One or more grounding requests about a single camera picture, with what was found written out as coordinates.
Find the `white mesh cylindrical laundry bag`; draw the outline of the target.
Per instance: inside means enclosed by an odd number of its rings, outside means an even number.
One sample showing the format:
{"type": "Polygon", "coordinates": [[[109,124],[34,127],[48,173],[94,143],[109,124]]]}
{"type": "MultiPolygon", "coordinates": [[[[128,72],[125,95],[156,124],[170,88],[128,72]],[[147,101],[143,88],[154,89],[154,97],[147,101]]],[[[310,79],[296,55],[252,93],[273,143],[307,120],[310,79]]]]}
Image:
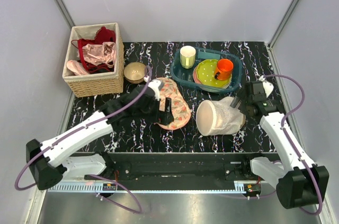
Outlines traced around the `white mesh cylindrical laundry bag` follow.
{"type": "Polygon", "coordinates": [[[203,136],[232,135],[245,124],[246,117],[237,108],[231,107],[234,97],[219,101],[204,100],[196,112],[196,125],[203,136]]]}

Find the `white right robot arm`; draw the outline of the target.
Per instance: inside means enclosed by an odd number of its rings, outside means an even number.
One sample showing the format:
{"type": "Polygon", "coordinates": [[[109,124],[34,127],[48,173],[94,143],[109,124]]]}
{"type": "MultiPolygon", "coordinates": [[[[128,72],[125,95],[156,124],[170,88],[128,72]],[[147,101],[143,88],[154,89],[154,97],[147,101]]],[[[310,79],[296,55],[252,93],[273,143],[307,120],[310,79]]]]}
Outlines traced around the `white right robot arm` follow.
{"type": "Polygon", "coordinates": [[[303,150],[286,122],[282,103],[269,99],[273,89],[274,86],[264,79],[247,82],[230,106],[259,123],[273,142],[281,165],[266,157],[256,157],[242,164],[240,173],[247,180],[259,176],[268,182],[286,209],[316,204],[321,210],[329,172],[303,150]]]}

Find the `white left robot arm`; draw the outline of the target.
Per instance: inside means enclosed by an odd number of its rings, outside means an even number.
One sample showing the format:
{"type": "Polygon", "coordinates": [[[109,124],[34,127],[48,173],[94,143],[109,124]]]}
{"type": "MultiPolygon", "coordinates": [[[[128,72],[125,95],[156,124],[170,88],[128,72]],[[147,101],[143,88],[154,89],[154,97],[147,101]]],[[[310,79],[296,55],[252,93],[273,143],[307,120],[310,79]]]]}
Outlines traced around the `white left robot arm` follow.
{"type": "Polygon", "coordinates": [[[113,132],[114,126],[127,118],[142,118],[151,123],[169,125],[174,121],[172,100],[165,98],[160,110],[160,89],[156,80],[138,86],[131,93],[104,103],[88,119],[70,130],[44,142],[36,139],[26,144],[26,168],[29,168],[34,185],[40,190],[49,189],[65,178],[83,178],[98,175],[107,180],[114,174],[114,166],[103,154],[72,157],[82,147],[101,136],[113,132]]]}

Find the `wicker laundry basket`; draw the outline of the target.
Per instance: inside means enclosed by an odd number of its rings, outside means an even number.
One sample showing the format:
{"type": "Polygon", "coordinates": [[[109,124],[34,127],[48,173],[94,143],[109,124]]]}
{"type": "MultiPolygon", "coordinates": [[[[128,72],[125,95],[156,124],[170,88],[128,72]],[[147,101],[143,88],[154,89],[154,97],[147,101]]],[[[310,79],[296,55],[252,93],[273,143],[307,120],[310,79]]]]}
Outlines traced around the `wicker laundry basket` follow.
{"type": "Polygon", "coordinates": [[[117,23],[72,27],[63,79],[76,97],[123,92],[124,46],[117,23]]]}

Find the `red lace bra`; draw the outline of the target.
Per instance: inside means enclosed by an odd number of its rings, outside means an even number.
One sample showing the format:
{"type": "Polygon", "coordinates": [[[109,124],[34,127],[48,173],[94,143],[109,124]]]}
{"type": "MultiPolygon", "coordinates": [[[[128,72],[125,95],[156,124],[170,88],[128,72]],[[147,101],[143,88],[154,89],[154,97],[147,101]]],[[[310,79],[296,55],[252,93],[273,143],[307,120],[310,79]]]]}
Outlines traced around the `red lace bra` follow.
{"type": "Polygon", "coordinates": [[[94,39],[78,39],[72,40],[71,44],[77,48],[79,52],[82,52],[82,47],[86,44],[102,44],[103,42],[114,42],[116,44],[116,34],[113,30],[109,30],[106,27],[101,27],[94,37],[94,39]]]}

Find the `orange mug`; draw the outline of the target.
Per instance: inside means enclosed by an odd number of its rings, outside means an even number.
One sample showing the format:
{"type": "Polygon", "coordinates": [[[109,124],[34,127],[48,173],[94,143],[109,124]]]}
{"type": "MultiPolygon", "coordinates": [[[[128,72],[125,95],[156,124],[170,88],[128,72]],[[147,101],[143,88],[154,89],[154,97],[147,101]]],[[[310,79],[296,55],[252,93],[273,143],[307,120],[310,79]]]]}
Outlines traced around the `orange mug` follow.
{"type": "Polygon", "coordinates": [[[216,63],[214,78],[216,80],[228,80],[233,72],[234,64],[229,59],[220,59],[216,63]]]}

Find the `teal plastic dish tray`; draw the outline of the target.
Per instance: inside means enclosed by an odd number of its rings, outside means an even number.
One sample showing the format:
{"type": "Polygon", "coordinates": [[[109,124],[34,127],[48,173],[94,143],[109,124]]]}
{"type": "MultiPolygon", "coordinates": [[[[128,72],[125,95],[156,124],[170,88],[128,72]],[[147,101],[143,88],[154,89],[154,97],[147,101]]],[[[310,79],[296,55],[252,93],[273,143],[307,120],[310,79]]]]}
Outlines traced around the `teal plastic dish tray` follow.
{"type": "Polygon", "coordinates": [[[173,79],[179,84],[189,87],[189,88],[200,89],[200,90],[204,90],[207,92],[218,93],[218,94],[226,94],[226,93],[236,91],[240,86],[240,83],[242,80],[242,74],[243,74],[243,63],[239,59],[239,57],[228,52],[221,52],[221,51],[203,49],[203,48],[198,48],[198,47],[196,47],[195,63],[192,68],[185,69],[182,67],[181,62],[180,62],[180,50],[176,51],[172,64],[171,64],[171,75],[173,79]],[[231,79],[231,83],[228,86],[228,88],[224,89],[224,88],[210,87],[210,86],[205,86],[202,84],[197,84],[194,82],[194,79],[193,79],[194,69],[200,62],[206,59],[217,59],[217,60],[229,59],[233,62],[234,68],[232,72],[232,79],[231,79]]]}

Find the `beige ceramic bowl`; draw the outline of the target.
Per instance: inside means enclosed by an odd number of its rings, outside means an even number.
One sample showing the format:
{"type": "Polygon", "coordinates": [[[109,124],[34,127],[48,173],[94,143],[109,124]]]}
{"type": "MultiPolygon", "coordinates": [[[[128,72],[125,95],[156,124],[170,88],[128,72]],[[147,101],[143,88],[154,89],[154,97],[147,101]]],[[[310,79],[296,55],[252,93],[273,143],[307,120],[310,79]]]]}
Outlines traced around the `beige ceramic bowl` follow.
{"type": "Polygon", "coordinates": [[[141,62],[131,62],[124,68],[125,79],[132,84],[139,84],[144,81],[146,65],[141,62]]]}

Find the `green polka dot plate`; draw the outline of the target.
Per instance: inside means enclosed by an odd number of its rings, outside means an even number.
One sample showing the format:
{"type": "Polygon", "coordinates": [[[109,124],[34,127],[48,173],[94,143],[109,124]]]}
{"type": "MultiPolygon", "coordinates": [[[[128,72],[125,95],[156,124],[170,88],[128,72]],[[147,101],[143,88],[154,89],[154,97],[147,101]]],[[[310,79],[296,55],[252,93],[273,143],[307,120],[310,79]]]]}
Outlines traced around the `green polka dot plate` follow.
{"type": "Polygon", "coordinates": [[[231,83],[232,77],[228,80],[216,80],[214,78],[217,59],[206,59],[196,66],[197,78],[202,85],[222,88],[225,84],[231,83]]]}

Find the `pink plate under green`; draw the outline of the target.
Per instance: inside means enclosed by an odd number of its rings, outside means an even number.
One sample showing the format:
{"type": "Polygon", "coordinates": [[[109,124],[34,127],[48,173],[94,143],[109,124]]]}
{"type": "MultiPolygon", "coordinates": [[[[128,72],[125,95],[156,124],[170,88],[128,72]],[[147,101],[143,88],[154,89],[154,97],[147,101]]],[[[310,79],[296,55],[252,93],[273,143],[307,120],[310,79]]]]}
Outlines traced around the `pink plate under green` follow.
{"type": "MultiPolygon", "coordinates": [[[[202,84],[201,81],[197,78],[197,72],[196,72],[196,69],[194,69],[194,71],[193,71],[193,79],[194,79],[194,82],[195,82],[195,83],[197,83],[197,84],[202,84]]],[[[229,85],[230,85],[230,83],[225,84],[222,88],[226,89],[226,88],[228,88],[229,85]]]]}

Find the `cream ceramic cup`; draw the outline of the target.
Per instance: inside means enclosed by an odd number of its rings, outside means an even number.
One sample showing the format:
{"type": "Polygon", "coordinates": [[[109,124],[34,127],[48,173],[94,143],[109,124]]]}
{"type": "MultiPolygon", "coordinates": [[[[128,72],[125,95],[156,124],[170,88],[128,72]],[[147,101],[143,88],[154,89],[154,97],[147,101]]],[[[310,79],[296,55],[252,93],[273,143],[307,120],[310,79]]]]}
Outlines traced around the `cream ceramic cup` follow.
{"type": "Polygon", "coordinates": [[[180,62],[183,68],[190,69],[195,63],[196,49],[192,46],[183,46],[180,49],[180,62]]]}

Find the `pink satin garment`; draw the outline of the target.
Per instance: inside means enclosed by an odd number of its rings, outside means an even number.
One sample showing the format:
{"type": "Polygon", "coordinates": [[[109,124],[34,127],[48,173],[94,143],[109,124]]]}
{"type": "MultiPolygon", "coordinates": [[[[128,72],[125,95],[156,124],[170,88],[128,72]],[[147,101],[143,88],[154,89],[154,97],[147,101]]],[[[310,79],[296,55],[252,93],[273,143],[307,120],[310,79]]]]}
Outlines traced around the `pink satin garment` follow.
{"type": "Polygon", "coordinates": [[[77,50],[76,60],[66,62],[66,67],[75,76],[114,72],[117,61],[117,46],[114,42],[86,44],[82,52],[77,50]]]}

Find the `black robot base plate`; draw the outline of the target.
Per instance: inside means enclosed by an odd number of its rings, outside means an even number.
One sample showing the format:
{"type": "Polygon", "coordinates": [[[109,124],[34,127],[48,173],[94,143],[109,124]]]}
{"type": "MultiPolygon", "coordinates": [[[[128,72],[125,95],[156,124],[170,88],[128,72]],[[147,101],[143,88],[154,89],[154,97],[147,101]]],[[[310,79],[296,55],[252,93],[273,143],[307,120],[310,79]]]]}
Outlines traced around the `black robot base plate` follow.
{"type": "Polygon", "coordinates": [[[226,178],[227,172],[253,179],[249,161],[255,157],[279,160],[277,153],[100,153],[107,165],[104,177],[117,175],[120,181],[140,177],[185,176],[226,178]]]}

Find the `aluminium frame rail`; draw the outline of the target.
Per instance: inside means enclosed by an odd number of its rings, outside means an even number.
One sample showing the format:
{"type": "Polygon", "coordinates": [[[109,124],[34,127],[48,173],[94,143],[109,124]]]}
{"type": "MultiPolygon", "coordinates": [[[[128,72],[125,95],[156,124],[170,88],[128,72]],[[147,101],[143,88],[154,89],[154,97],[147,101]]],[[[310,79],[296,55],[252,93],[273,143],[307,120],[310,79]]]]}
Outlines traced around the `aluminium frame rail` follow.
{"type": "MultiPolygon", "coordinates": [[[[227,181],[211,177],[140,177],[129,181],[120,181],[133,193],[240,193],[260,194],[262,183],[256,181],[227,181]]],[[[123,188],[116,189],[111,182],[102,180],[61,181],[48,189],[49,192],[96,192],[124,193],[123,188]]]]}

